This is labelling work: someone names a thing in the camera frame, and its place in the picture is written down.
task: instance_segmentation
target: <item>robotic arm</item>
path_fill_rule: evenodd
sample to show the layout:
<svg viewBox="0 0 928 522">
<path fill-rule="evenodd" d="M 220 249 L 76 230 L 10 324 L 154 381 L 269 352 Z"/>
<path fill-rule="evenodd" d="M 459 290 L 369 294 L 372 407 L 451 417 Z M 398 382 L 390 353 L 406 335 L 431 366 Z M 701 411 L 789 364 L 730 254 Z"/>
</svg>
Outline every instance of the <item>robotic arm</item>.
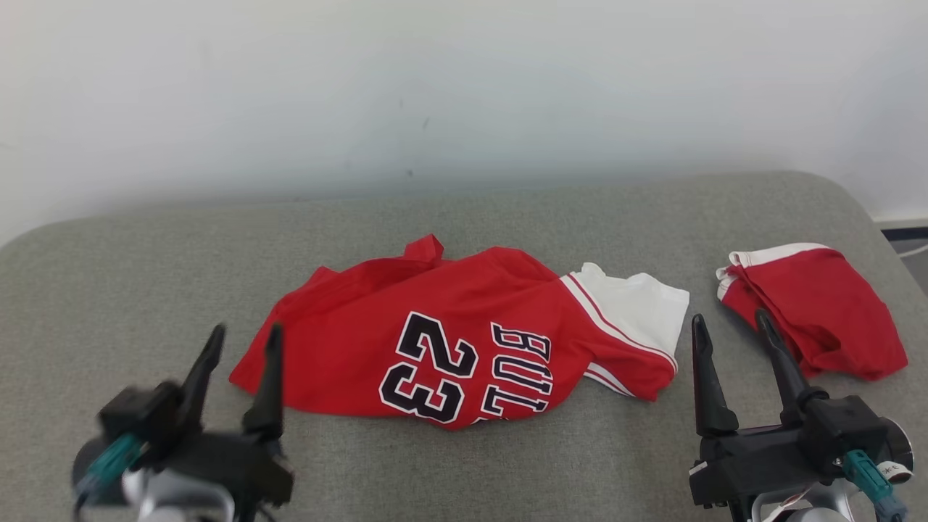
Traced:
<svg viewBox="0 0 928 522">
<path fill-rule="evenodd" d="M 780 390 L 780 425 L 739 429 L 712 362 L 702 315 L 692 322 L 693 386 L 700 459 L 690 469 L 693 502 L 728 507 L 733 522 L 854 521 L 848 498 L 863 491 L 879 522 L 903 522 L 893 494 L 914 467 L 902 429 L 857 396 L 831 398 L 809 386 L 765 310 L 757 310 L 762 343 Z M 787 508 L 800 499 L 813 507 Z M 767 518 L 761 508 L 780 506 Z"/>
<path fill-rule="evenodd" d="M 182 385 L 127 387 L 98 414 L 102 437 L 81 448 L 71 471 L 86 502 L 132 506 L 139 522 L 269 519 L 265 504 L 290 501 L 293 473 L 283 457 L 283 332 L 272 330 L 264 376 L 240 433 L 204 432 L 200 421 L 224 326 L 216 326 Z M 200 515 L 221 513 L 219 519 Z"/>
</svg>

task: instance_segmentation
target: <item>white cable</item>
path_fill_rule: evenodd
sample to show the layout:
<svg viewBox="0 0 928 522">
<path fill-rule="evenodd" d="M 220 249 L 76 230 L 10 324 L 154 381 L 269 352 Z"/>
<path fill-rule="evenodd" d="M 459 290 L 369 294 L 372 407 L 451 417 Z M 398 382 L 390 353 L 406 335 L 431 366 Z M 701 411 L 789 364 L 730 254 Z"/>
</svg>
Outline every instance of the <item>white cable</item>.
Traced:
<svg viewBox="0 0 928 522">
<path fill-rule="evenodd" d="M 908 252 L 903 252 L 902 254 L 899 255 L 899 257 L 900 258 L 909 257 L 910 255 L 921 254 L 922 252 L 928 252 L 928 244 L 924 246 L 920 246 L 919 248 L 916 248 L 915 250 L 909 250 Z"/>
</svg>

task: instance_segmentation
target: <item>gray table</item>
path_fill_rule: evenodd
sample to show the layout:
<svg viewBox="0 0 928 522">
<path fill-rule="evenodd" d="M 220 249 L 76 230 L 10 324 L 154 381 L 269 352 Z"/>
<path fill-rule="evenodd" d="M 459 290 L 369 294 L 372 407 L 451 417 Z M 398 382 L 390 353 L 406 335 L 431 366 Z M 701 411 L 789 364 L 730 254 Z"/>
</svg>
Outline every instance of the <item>gray table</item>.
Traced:
<svg viewBox="0 0 928 522">
<path fill-rule="evenodd" d="M 288 412 L 284 445 L 298 478 L 280 520 L 728 520 L 690 500 L 699 439 L 689 316 L 706 317 L 741 425 L 775 424 L 769 365 L 715 300 L 713 272 L 731 250 L 793 241 L 844 252 L 889 306 L 909 353 L 907 369 L 878 383 L 827 375 L 815 384 L 861 395 L 928 448 L 928 300 L 863 209 L 815 176 L 173 210 L 60 223 L 0 251 L 6 519 L 66 519 L 71 460 L 96 432 L 97 410 L 126 385 L 183 377 L 219 321 L 229 335 L 205 418 L 234 429 L 250 398 L 224 377 L 278 298 L 318 265 L 397 255 L 430 232 L 450 257 L 506 245 L 559 273 L 588 260 L 689 290 L 680 374 L 656 403 L 583 382 L 554 411 L 458 433 Z M 916 477 L 900 492 L 921 516 L 924 490 Z"/>
</svg>

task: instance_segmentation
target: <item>folded red cloth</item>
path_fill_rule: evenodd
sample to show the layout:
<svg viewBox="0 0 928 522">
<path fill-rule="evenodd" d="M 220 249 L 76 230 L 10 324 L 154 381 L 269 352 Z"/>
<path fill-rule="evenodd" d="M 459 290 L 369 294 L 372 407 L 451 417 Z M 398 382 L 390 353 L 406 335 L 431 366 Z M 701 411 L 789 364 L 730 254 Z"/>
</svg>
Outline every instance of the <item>folded red cloth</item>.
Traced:
<svg viewBox="0 0 928 522">
<path fill-rule="evenodd" d="M 728 259 L 715 272 L 719 300 L 755 329 L 754 312 L 767 309 L 807 377 L 875 381 L 909 364 L 886 304 L 840 252 L 793 243 Z"/>
</svg>

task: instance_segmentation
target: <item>red fabric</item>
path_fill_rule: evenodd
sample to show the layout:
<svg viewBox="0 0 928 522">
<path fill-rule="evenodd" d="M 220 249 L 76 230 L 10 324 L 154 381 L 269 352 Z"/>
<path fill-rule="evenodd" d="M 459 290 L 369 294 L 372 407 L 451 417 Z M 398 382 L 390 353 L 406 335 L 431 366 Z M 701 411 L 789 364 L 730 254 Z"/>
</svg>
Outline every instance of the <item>red fabric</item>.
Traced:
<svg viewBox="0 0 928 522">
<path fill-rule="evenodd" d="M 318 269 L 274 306 L 229 381 L 257 391 L 275 322 L 284 332 L 284 403 L 304 411 L 413 415 L 459 429 L 557 406 L 594 360 L 640 398 L 656 399 L 673 378 L 666 357 L 598 328 L 558 275 L 525 252 L 495 247 L 458 261 L 442 253 L 427 236 L 400 257 L 341 273 Z M 436 321 L 444 335 L 413 332 Z M 404 338 L 409 353 L 400 352 Z M 435 350 L 451 372 L 439 368 Z M 469 351 L 477 358 L 471 374 L 454 374 L 468 366 Z M 414 401 L 427 392 L 420 407 L 404 402 L 403 394 Z"/>
<path fill-rule="evenodd" d="M 803 373 L 882 379 L 909 364 L 889 310 L 840 252 L 817 248 L 761 265 L 728 267 L 722 302 L 756 328 L 766 308 Z"/>
</svg>

